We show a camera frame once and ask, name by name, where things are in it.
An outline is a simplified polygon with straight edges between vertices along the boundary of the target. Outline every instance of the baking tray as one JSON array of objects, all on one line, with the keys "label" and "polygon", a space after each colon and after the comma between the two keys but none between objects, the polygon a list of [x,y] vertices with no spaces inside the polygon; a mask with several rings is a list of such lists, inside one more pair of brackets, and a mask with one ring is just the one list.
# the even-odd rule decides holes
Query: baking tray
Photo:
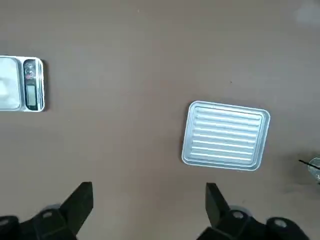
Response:
[{"label": "baking tray", "polygon": [[259,168],[270,114],[263,109],[194,101],[188,111],[182,160],[188,165]]}]

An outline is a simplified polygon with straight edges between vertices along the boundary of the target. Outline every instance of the silver tray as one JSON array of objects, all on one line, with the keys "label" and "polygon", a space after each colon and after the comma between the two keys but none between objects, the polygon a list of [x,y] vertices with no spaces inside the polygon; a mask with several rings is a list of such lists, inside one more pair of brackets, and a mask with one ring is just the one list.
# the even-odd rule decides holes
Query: silver tray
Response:
[{"label": "silver tray", "polygon": [[182,160],[188,165],[254,171],[270,123],[263,109],[194,101],[188,111]]}]

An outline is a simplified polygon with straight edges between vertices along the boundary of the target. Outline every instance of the metal object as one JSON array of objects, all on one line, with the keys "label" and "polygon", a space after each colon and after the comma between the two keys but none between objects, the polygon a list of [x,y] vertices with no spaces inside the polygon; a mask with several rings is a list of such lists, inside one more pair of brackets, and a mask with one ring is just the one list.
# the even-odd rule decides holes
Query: metal object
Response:
[{"label": "metal object", "polygon": [[315,179],[320,181],[320,157],[317,156],[310,160],[308,163],[308,171],[314,176]]},{"label": "metal object", "polygon": [[270,123],[263,109],[195,101],[188,111],[182,160],[188,165],[256,170]]},{"label": "metal object", "polygon": [[44,66],[36,57],[0,55],[0,111],[45,108]]}]

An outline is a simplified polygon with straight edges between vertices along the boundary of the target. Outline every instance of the wooden surface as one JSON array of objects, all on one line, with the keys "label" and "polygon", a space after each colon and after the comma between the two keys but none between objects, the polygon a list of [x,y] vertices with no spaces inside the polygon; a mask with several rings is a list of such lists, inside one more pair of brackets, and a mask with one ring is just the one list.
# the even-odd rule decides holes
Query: wooden surface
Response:
[{"label": "wooden surface", "polygon": [[[93,181],[79,239],[194,240],[205,183],[260,221],[319,236],[320,5],[304,0],[5,0],[0,53],[43,59],[48,110],[0,113],[0,214],[25,220]],[[255,172],[180,159],[186,110],[263,108]]]}]

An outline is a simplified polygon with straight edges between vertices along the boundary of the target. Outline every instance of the metal tray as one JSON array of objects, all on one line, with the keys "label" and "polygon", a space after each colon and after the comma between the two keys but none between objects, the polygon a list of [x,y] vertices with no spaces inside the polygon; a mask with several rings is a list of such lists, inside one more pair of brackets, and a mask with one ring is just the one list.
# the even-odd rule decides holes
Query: metal tray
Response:
[{"label": "metal tray", "polygon": [[270,114],[263,109],[194,101],[188,111],[182,160],[188,165],[259,168]]},{"label": "metal tray", "polygon": [[[316,156],[313,159],[309,161],[309,164],[312,164],[318,168],[320,168],[320,156]],[[320,182],[320,170],[316,169],[315,167],[308,166],[308,170],[311,173],[312,176],[315,177]]]}]

